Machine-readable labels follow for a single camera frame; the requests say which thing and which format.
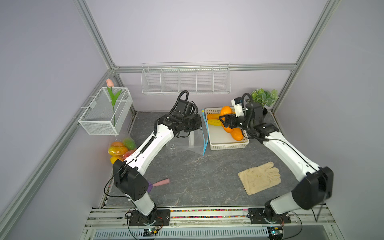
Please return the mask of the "orange mango top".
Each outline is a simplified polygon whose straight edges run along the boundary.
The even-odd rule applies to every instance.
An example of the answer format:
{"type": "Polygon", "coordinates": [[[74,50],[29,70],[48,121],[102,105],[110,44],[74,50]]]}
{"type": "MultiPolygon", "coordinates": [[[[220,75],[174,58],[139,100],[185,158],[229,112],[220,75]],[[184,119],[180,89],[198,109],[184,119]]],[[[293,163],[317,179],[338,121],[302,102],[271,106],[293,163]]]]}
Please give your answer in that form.
{"type": "Polygon", "coordinates": [[[231,136],[236,141],[242,141],[244,138],[243,131],[240,128],[233,129],[231,136]]]}

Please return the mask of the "small yellow mango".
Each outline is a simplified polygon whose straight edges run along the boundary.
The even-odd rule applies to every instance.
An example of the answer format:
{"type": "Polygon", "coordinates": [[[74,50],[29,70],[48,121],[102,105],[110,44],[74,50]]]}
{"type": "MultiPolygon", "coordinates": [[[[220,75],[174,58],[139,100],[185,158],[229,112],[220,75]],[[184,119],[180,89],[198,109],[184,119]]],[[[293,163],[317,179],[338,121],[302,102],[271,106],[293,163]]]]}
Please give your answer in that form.
{"type": "Polygon", "coordinates": [[[222,126],[221,121],[218,119],[209,119],[208,124],[212,126],[219,126],[219,127],[222,126]]]}

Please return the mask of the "orange wrinkled small mango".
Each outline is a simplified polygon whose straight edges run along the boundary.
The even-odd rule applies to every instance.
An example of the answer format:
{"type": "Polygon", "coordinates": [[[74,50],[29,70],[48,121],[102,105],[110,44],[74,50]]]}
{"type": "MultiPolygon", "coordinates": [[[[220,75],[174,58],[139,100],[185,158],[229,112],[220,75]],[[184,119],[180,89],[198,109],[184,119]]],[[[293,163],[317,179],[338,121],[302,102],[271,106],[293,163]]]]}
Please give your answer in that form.
{"type": "Polygon", "coordinates": [[[207,119],[208,120],[218,120],[220,116],[221,116],[220,114],[207,114],[207,119]]]}

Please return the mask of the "spare clear zip-top bag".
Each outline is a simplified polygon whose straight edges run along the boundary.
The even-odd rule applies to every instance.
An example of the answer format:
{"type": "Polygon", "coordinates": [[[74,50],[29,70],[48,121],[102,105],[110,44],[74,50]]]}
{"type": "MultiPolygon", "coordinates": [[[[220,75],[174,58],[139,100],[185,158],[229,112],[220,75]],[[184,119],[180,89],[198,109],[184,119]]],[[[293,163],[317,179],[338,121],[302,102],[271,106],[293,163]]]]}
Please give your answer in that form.
{"type": "Polygon", "coordinates": [[[202,126],[191,132],[187,138],[173,138],[166,144],[166,148],[170,153],[193,152],[204,156],[209,143],[209,131],[203,111],[199,112],[202,126]]]}

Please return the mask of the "green mango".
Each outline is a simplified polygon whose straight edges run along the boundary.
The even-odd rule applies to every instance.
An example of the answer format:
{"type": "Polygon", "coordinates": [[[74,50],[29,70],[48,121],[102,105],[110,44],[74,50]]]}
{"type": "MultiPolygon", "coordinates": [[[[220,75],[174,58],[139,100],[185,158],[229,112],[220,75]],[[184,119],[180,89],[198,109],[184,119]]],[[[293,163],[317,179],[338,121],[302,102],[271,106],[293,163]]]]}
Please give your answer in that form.
{"type": "Polygon", "coordinates": [[[129,150],[135,150],[137,148],[135,141],[132,138],[125,138],[123,140],[124,146],[129,150]]]}

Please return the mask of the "red yellow mango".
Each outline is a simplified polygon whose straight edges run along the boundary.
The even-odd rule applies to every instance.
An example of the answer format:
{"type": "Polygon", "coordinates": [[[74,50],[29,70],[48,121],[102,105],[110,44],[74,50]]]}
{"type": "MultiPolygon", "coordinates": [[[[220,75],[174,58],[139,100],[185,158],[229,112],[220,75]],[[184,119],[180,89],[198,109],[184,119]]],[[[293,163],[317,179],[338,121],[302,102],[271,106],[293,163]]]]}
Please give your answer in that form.
{"type": "Polygon", "coordinates": [[[127,159],[129,156],[131,156],[136,150],[129,150],[127,152],[125,152],[123,155],[122,155],[122,158],[123,160],[127,159]]]}

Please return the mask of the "clear zip-top bag blue zipper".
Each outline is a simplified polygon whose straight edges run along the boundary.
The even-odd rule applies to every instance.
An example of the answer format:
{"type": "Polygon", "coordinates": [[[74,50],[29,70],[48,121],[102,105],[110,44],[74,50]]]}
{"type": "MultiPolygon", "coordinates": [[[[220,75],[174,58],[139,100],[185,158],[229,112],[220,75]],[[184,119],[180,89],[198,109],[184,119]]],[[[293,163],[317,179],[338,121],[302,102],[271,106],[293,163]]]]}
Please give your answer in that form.
{"type": "Polygon", "coordinates": [[[135,140],[128,134],[117,136],[108,148],[110,162],[114,164],[116,161],[123,162],[127,157],[131,156],[137,150],[135,140]]]}

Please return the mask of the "large orange mango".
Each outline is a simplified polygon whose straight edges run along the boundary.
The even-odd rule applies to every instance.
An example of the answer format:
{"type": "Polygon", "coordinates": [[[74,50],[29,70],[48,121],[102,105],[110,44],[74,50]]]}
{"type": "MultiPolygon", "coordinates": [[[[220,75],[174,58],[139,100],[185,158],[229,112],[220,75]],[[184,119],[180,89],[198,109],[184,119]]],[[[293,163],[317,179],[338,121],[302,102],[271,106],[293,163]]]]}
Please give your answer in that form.
{"type": "Polygon", "coordinates": [[[111,143],[111,147],[124,147],[124,143],[122,142],[113,142],[111,143]]]}

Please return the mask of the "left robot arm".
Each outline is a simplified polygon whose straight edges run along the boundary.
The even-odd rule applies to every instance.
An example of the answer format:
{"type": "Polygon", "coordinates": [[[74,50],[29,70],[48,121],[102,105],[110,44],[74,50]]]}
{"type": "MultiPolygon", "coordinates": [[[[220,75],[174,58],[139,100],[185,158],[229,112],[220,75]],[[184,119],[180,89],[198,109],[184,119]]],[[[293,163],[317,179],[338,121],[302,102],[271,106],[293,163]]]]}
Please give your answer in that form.
{"type": "Polygon", "coordinates": [[[114,185],[133,202],[140,214],[149,217],[156,211],[156,204],[148,193],[149,183],[144,177],[151,162],[173,138],[187,138],[201,127],[196,104],[177,100],[169,113],[155,120],[153,132],[132,155],[113,163],[114,185]]]}

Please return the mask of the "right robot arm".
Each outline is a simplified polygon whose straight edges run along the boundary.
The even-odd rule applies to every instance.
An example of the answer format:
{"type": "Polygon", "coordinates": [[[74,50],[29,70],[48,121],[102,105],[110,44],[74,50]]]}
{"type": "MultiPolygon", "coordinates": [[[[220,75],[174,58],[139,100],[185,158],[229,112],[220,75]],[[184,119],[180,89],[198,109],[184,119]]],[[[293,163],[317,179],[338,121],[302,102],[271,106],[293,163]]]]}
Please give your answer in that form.
{"type": "Polygon", "coordinates": [[[291,170],[298,185],[289,193],[268,201],[264,216],[271,221],[298,209],[309,210],[323,204],[332,196],[334,173],[312,162],[283,136],[279,129],[263,122],[263,107],[257,103],[244,104],[240,99],[232,101],[233,107],[223,107],[219,120],[225,131],[239,129],[248,138],[256,139],[270,149],[291,170]]]}

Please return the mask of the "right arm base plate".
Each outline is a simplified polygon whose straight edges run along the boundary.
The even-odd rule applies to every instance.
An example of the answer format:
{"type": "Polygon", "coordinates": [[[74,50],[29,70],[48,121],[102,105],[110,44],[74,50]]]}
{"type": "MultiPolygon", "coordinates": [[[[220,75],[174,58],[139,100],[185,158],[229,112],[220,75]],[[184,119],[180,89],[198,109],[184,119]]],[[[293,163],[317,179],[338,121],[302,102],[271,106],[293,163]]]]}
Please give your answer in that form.
{"type": "Polygon", "coordinates": [[[249,208],[247,218],[251,224],[290,224],[291,218],[288,213],[277,215],[269,208],[249,208]]]}

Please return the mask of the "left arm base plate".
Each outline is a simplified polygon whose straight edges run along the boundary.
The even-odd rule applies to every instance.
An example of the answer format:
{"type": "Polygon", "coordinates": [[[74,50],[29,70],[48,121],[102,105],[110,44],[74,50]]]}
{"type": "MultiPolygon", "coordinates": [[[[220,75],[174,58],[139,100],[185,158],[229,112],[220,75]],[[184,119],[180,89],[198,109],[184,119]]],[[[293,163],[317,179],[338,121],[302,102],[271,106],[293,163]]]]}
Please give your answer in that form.
{"type": "Polygon", "coordinates": [[[168,226],[171,220],[171,211],[166,209],[155,209],[148,216],[139,211],[132,211],[129,216],[129,226],[168,226]]]}

